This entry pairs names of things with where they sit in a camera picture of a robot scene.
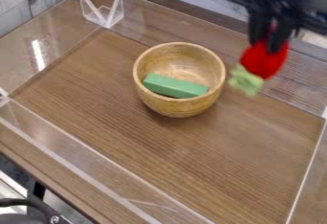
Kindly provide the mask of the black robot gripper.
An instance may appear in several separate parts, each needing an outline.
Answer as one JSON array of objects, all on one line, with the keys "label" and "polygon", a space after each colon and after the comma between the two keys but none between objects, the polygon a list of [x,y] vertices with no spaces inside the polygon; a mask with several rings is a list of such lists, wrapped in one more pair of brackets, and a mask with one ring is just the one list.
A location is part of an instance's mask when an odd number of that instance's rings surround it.
[{"label": "black robot gripper", "polygon": [[316,0],[251,0],[249,13],[251,45],[269,33],[271,21],[278,21],[267,40],[267,51],[274,54],[291,37],[297,24],[316,24],[318,22],[318,3]]}]

